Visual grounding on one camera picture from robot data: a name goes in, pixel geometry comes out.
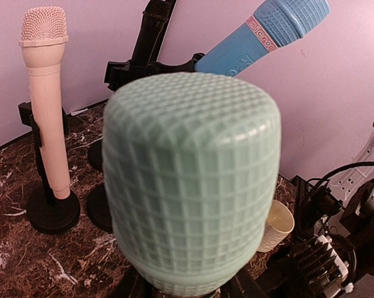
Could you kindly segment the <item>blue microphone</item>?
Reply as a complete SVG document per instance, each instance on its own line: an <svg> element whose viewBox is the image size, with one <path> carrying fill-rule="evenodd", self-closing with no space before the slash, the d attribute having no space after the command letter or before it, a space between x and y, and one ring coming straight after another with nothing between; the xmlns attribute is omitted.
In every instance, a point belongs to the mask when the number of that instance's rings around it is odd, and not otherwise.
<svg viewBox="0 0 374 298"><path fill-rule="evenodd" d="M264 1L241 26L195 64L202 73L236 76L253 63L289 45L329 14L323 0Z"/></svg>

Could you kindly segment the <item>tall black microphone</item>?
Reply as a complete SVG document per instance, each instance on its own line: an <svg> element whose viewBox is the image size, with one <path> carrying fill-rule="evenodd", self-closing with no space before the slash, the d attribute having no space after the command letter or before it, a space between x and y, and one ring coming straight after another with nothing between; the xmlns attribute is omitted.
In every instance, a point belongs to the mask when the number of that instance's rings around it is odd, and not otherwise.
<svg viewBox="0 0 374 298"><path fill-rule="evenodd" d="M171 5L167 1L148 2L143 11L140 32L131 57L132 64L145 66L156 61L158 40L170 18L170 13Z"/></svg>

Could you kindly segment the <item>beige microphone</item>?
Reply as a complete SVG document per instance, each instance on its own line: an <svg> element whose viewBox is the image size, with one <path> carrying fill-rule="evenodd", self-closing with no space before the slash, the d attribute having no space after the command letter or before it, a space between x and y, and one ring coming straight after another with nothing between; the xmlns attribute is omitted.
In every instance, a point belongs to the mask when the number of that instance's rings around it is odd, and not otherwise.
<svg viewBox="0 0 374 298"><path fill-rule="evenodd" d="M49 186L57 199L71 194L61 105L61 62L69 40L66 16L58 6L29 9L19 46L29 75L34 121Z"/></svg>

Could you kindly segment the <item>black stand of tall microphone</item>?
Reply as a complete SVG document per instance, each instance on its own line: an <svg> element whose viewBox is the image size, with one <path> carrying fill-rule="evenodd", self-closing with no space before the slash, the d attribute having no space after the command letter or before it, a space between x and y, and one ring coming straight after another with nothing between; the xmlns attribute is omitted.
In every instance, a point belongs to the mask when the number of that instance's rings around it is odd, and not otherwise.
<svg viewBox="0 0 374 298"><path fill-rule="evenodd" d="M127 62L109 61L105 71L104 83L108 84L111 91L140 78L161 72L158 62L149 63L146 66L138 66L130 60ZM87 151L87 160L96 170L102 172L102 140L96 140Z"/></svg>

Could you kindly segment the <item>black stand of blue microphone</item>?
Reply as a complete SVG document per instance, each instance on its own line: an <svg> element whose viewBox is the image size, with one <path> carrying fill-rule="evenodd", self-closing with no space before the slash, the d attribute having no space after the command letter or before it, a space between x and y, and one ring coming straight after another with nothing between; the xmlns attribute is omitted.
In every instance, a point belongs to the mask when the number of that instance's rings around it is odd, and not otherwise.
<svg viewBox="0 0 374 298"><path fill-rule="evenodd" d="M203 53L196 53L188 62L181 65L165 65L158 61L153 61L159 63L161 72L152 75L177 72L194 72L195 64L203 57ZM96 227L99 227L100 229L109 233L113 232L107 195L105 192L105 187L102 183L97 185L87 196L86 211L90 220Z"/></svg>

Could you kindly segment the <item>cream ribbed mug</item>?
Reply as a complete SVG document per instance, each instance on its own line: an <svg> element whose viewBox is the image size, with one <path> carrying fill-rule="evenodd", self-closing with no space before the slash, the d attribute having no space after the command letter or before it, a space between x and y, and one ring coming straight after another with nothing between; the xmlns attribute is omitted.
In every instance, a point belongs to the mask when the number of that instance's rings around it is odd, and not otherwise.
<svg viewBox="0 0 374 298"><path fill-rule="evenodd" d="M279 245L293 231L295 220L290 209L283 203L273 200L267 219L262 241L257 249L267 253Z"/></svg>

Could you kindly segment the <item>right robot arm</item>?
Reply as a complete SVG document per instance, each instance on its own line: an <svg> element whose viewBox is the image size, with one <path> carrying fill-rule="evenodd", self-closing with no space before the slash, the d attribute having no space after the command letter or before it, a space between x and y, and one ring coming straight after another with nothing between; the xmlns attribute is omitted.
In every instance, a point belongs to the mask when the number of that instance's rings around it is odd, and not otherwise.
<svg viewBox="0 0 374 298"><path fill-rule="evenodd" d="M257 278L264 297L340 297L374 276L374 132L354 163L293 178L292 244Z"/></svg>

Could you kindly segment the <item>black stand of beige microphone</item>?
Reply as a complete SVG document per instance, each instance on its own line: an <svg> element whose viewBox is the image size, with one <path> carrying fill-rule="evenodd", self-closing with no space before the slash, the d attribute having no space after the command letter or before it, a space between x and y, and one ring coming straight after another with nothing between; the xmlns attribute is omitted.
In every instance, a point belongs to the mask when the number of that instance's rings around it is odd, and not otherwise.
<svg viewBox="0 0 374 298"><path fill-rule="evenodd" d="M55 235L64 233L79 222L80 204L77 195L71 192L66 199L57 199L51 189L40 149L42 138L35 122L29 102L18 105L21 122L32 128L35 150L35 163L42 185L36 188L27 199L26 213L32 227L40 233Z"/></svg>

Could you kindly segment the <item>mint green microphone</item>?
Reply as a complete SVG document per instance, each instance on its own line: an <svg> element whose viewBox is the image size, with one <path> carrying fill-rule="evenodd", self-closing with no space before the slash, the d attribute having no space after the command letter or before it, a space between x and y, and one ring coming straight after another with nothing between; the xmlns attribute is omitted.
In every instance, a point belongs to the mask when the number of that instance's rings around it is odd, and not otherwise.
<svg viewBox="0 0 374 298"><path fill-rule="evenodd" d="M208 294L256 253L280 164L276 102L246 81L159 74L104 109L104 184L120 251L154 287Z"/></svg>

